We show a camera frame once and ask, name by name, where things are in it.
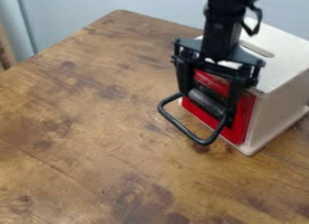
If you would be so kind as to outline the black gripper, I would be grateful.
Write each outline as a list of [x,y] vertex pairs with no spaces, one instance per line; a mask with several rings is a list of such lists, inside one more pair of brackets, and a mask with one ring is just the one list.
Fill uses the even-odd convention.
[[256,25],[252,29],[243,22],[244,11],[218,13],[204,11],[203,38],[176,38],[171,59],[176,68],[179,93],[187,97],[193,87],[193,72],[204,70],[230,79],[226,102],[228,121],[234,119],[242,92],[258,83],[258,74],[264,62],[240,50],[240,30],[250,36],[258,34],[262,14],[256,11]]

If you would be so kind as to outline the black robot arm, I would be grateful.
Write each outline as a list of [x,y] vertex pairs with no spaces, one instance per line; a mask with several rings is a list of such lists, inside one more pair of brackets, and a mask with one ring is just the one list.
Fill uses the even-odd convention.
[[[258,0],[207,0],[203,16],[203,38],[173,41],[172,61],[176,67],[179,94],[219,119],[234,117],[236,104],[244,89],[258,82],[264,62],[240,48],[240,34],[254,36],[259,27],[250,27],[244,14],[252,11],[262,17],[262,9],[254,6]],[[216,102],[196,88],[196,70],[230,80],[228,97]]]

